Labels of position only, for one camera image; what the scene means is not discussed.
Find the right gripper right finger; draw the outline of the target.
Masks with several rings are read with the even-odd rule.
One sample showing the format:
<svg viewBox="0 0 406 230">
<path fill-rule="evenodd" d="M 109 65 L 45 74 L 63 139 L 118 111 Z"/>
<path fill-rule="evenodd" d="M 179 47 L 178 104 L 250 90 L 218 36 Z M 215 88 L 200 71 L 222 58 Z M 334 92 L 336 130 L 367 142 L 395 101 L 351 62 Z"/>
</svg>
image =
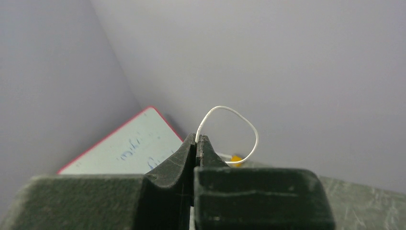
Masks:
<svg viewBox="0 0 406 230">
<path fill-rule="evenodd" d="M 318 176 L 297 168 L 233 168 L 207 136 L 196 145 L 194 223 L 198 230 L 333 230 Z"/>
</svg>

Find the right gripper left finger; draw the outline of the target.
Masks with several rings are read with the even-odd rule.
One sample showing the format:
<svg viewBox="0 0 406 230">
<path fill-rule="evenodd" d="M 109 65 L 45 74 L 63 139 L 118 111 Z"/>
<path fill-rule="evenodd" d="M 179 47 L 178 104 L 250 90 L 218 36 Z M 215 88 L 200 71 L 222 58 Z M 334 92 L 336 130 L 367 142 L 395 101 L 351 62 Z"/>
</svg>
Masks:
<svg viewBox="0 0 406 230">
<path fill-rule="evenodd" d="M 0 223 L 3 230 L 187 230 L 195 135 L 146 174 L 33 177 Z"/>
</svg>

